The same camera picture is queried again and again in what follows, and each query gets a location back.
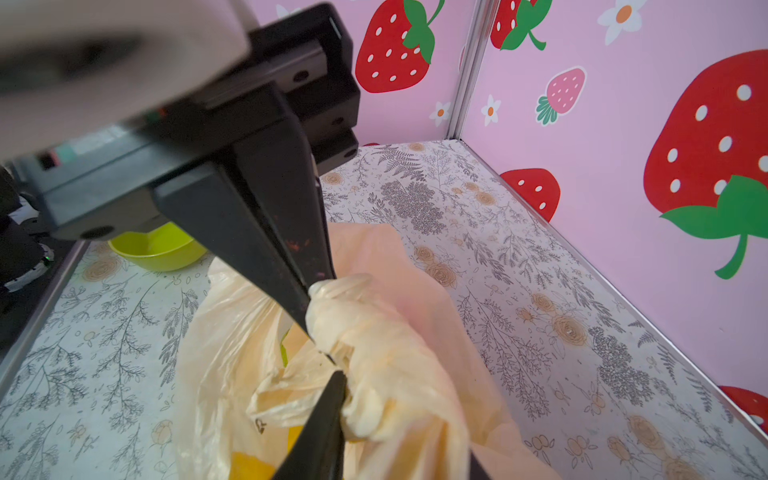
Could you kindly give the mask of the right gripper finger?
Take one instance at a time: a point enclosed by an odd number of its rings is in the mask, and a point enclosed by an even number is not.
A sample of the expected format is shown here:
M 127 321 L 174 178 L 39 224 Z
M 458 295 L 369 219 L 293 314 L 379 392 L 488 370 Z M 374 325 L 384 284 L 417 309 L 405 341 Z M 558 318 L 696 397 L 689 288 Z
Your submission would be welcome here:
M 345 439 L 341 409 L 345 393 L 346 376 L 335 371 L 273 480 L 343 478 Z

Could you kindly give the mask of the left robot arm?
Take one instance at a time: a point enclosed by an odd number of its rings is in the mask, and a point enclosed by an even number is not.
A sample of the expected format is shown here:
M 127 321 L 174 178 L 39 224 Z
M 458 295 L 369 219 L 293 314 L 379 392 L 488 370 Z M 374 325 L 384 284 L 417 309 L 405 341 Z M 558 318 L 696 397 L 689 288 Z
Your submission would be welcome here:
M 352 158 L 352 39 L 319 3 L 260 25 L 245 1 L 1 5 L 1 286 L 54 237 L 170 221 L 305 324 L 335 271 L 319 177 Z

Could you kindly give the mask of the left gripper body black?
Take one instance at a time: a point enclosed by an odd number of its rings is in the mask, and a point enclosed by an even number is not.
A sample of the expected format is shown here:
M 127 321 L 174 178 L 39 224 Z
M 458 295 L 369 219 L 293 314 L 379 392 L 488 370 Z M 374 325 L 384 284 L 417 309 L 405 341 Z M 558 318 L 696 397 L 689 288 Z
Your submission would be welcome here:
M 236 164 L 235 145 L 284 117 L 296 118 L 320 177 L 352 159 L 360 91 L 352 41 L 335 8 L 322 3 L 249 36 L 254 54 L 200 92 L 167 107 L 162 119 L 63 166 L 25 159 L 14 171 L 53 236 L 110 240 L 172 222 L 153 189 L 206 163 L 237 180 L 257 217 L 278 240 Z

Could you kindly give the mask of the translucent beige plastic bag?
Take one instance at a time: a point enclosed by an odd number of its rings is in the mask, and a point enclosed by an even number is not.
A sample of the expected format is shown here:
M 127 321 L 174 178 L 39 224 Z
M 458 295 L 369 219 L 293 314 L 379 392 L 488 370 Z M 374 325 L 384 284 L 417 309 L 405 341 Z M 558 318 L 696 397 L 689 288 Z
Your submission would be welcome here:
M 418 269 L 388 225 L 329 228 L 334 281 L 314 286 L 306 329 L 229 265 L 181 343 L 173 421 L 182 479 L 272 472 L 335 371 L 347 479 L 552 479 L 445 289 Z

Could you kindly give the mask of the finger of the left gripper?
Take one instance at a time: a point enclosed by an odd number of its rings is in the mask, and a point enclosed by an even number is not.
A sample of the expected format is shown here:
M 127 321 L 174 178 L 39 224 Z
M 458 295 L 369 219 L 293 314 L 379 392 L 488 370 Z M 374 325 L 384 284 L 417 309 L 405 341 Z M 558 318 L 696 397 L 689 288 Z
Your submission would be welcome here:
M 236 164 L 302 284 L 333 279 L 322 192 L 299 121 L 284 117 L 235 145 Z
M 222 166 L 206 163 L 153 189 L 157 209 L 266 293 L 306 330 L 309 296 L 257 217 L 253 203 Z

